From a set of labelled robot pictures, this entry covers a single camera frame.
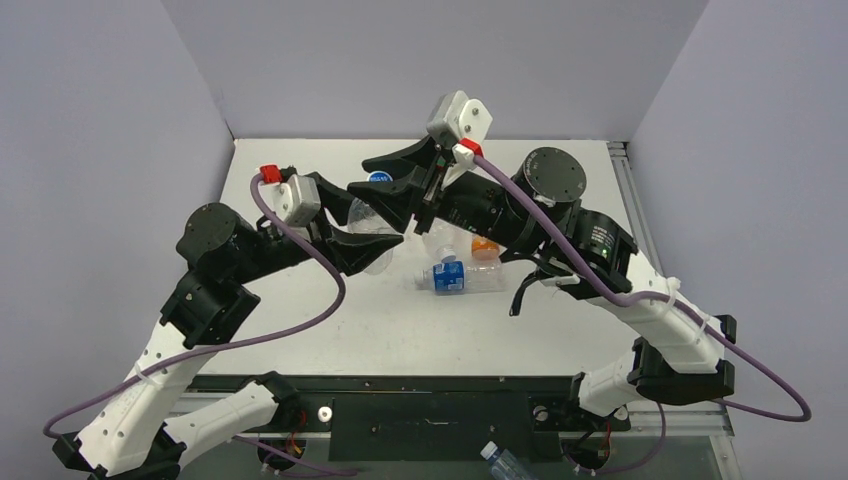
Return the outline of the clear bottle blue-white cap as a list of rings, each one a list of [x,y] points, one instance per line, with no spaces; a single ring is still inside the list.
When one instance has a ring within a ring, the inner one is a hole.
[[[350,233],[364,234],[394,234],[395,230],[366,202],[355,198],[348,212],[346,226]],[[369,275],[379,275],[390,265],[393,251],[388,250],[371,263],[364,272]]]

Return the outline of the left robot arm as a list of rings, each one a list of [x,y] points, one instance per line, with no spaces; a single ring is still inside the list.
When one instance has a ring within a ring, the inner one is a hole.
[[[298,428],[306,415],[298,390],[276,372],[185,417],[172,408],[216,354],[240,347],[236,333],[259,305],[252,281],[308,260],[333,278],[339,307],[344,280],[399,245],[397,233],[345,230],[352,196],[318,174],[263,167],[250,191],[260,219],[246,221],[222,203],[188,219],[178,253],[187,263],[132,371],[94,399],[97,416],[77,432],[56,434],[53,453],[92,479],[174,479],[198,456],[236,435],[270,426]]]

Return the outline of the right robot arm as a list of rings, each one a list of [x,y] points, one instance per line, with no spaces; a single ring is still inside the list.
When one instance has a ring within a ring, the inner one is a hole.
[[[633,401],[689,405],[734,392],[725,350],[736,341],[728,315],[703,316],[663,277],[612,217],[582,205],[587,175],[565,150],[531,150],[513,175],[484,162],[481,147],[432,138],[365,160],[383,181],[348,189],[395,230],[425,233],[441,220],[499,244],[503,262],[526,260],[526,285],[545,281],[612,313],[637,334],[630,352],[581,373],[564,400],[566,418],[588,427]]]

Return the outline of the large clear empty bottle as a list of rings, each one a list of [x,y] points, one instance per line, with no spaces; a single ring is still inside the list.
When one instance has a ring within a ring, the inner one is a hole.
[[[435,219],[421,239],[428,255],[436,262],[450,263],[469,255],[471,234],[441,219]]]

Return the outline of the orange drink bottle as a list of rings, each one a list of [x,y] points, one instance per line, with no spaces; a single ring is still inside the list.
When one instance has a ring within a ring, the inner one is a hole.
[[[478,262],[495,261],[500,256],[500,246],[482,236],[475,235],[471,239],[470,253]]]

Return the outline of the clear bottle blue label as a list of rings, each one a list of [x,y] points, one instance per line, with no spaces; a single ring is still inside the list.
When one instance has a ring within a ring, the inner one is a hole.
[[[466,264],[457,260],[414,274],[413,285],[436,295],[495,293],[506,290],[506,277],[500,263]]]

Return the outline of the water bottle under table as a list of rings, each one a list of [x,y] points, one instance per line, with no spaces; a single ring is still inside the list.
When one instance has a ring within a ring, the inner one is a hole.
[[[489,472],[494,479],[534,479],[533,474],[510,451],[500,448],[493,441],[489,441],[481,449],[480,456],[486,461]]]

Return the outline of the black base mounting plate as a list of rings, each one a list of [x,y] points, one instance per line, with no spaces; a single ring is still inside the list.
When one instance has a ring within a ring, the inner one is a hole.
[[[288,378],[297,397],[261,434],[329,436],[332,461],[470,461],[488,442],[532,461],[562,440],[627,431],[628,420],[577,406],[569,376]]]

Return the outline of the aluminium frame rail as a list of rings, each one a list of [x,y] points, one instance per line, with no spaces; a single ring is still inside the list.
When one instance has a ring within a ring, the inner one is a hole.
[[[650,232],[645,211],[637,190],[632,165],[628,157],[627,146],[627,142],[608,141],[608,154],[616,174],[627,217],[632,228],[632,236],[636,240],[640,251],[648,258],[657,273],[663,275],[664,269],[658,255],[653,236]]]

